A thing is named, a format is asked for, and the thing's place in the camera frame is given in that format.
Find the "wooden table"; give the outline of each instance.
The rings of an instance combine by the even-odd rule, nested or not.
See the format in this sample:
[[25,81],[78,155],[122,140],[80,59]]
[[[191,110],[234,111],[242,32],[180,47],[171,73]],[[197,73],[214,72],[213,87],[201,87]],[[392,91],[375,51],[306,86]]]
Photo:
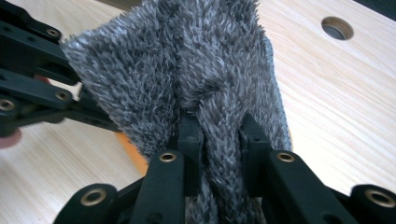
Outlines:
[[[94,0],[9,2],[65,37],[121,13]],[[297,2],[259,5],[293,150],[341,192],[364,183],[396,192],[396,22],[351,0]],[[329,37],[321,28],[328,16],[347,21],[354,36]],[[0,223],[51,223],[82,187],[121,189],[140,176],[112,132],[72,120],[22,132],[0,150]]]

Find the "folded cloth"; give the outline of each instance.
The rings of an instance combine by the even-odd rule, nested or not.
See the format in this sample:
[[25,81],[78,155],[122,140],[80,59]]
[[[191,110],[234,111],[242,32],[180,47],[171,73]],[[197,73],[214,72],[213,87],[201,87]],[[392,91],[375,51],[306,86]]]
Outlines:
[[237,132],[246,113],[274,149],[290,150],[273,50],[254,0],[152,0],[62,43],[71,66],[148,160],[181,113],[206,138],[202,185],[188,223],[264,223],[248,197]]

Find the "light wood surface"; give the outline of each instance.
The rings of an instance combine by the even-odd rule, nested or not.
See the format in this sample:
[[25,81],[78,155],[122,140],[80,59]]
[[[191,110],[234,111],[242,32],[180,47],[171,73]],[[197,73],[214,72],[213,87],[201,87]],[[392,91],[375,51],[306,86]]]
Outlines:
[[[66,37],[121,13],[93,0],[9,2]],[[396,192],[396,22],[351,0],[262,0],[259,15],[293,150],[334,189],[372,183]],[[354,36],[326,35],[328,16],[348,21]],[[71,120],[22,132],[0,150],[0,223],[51,223],[82,187],[121,189],[139,177],[112,132]]]

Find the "cloth fold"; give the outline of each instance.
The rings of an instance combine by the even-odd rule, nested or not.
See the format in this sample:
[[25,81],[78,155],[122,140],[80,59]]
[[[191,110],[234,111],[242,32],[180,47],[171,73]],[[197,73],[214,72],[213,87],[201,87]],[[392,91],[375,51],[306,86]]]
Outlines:
[[263,223],[248,197],[237,132],[246,113],[290,150],[271,43],[253,0],[153,0],[62,43],[71,66],[148,160],[196,115],[206,139],[188,223]]

